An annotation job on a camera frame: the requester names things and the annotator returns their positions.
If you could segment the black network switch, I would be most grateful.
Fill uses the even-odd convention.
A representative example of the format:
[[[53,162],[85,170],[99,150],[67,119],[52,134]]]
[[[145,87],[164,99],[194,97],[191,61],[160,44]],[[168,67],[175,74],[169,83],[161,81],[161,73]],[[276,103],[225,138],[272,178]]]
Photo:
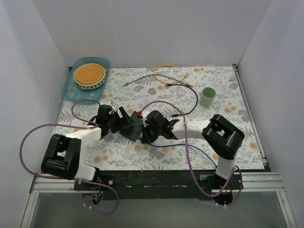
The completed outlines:
[[[138,113],[135,111],[132,113],[130,118],[133,122],[124,127],[119,134],[133,142],[136,142],[142,132],[141,126],[143,125],[143,121],[141,118],[138,118]]]

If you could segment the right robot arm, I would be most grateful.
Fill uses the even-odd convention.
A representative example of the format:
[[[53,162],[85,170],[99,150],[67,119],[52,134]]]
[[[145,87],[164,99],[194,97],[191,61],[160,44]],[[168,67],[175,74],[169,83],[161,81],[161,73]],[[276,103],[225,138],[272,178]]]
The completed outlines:
[[[178,119],[169,121],[159,111],[141,113],[142,142],[152,143],[162,136],[168,140],[203,139],[218,155],[218,166],[215,171],[215,184],[225,189],[232,183],[230,175],[236,156],[245,138],[244,133],[230,121],[219,114],[210,120],[185,122]]]

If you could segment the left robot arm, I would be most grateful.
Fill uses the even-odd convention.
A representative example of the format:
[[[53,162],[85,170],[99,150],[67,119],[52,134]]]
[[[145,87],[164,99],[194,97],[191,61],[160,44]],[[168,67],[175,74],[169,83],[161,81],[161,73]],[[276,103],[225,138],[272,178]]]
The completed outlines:
[[[41,164],[41,171],[66,180],[85,180],[85,185],[96,190],[101,178],[96,175],[97,168],[80,163],[83,148],[103,139],[112,133],[126,129],[134,120],[123,107],[116,111],[110,104],[101,104],[96,116],[89,121],[95,128],[85,128],[65,135],[52,135]]]

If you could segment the teal plastic tray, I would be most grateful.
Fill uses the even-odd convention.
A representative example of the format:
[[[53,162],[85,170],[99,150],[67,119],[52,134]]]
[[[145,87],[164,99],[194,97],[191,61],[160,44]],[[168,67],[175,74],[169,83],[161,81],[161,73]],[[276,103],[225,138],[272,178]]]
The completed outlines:
[[[71,102],[81,100],[81,105],[99,102],[109,77],[111,63],[106,58],[83,57],[69,71],[62,89],[62,97]]]

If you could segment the woven basket plate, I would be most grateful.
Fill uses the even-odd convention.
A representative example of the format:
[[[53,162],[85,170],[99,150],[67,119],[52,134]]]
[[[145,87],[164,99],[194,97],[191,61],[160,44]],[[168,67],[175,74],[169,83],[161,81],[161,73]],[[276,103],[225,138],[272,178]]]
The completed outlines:
[[[75,70],[73,78],[81,89],[92,90],[105,82],[106,70],[96,63],[84,64]]]

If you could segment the floral table mat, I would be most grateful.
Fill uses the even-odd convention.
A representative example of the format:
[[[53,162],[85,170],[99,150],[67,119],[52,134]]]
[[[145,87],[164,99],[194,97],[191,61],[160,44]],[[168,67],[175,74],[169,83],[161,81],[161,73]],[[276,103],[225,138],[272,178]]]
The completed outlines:
[[[216,96],[208,107],[200,105],[202,90],[211,87]],[[166,118],[183,111],[187,122],[208,120],[220,114],[245,135],[236,164],[242,170],[264,168],[238,78],[230,66],[194,66],[174,68],[114,68],[101,98],[112,101],[128,114],[144,108],[158,110]],[[81,162],[101,170],[212,170],[218,155],[205,140],[167,140],[159,137],[147,145],[132,142],[118,133],[109,133],[81,151]]]

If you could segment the green cup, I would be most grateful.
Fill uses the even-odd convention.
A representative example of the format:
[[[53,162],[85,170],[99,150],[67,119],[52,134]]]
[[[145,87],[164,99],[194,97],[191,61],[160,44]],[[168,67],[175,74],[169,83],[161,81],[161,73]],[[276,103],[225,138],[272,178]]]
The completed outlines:
[[[206,87],[202,90],[200,97],[200,105],[203,107],[208,107],[213,102],[216,96],[216,91],[211,87]]]

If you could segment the aluminium frame rail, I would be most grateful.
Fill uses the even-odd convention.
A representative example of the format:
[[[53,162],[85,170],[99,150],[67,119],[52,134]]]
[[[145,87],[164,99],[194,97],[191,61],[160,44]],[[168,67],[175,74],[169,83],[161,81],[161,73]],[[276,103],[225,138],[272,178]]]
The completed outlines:
[[[40,193],[78,193],[74,185],[73,180],[34,177],[20,227],[30,227]]]

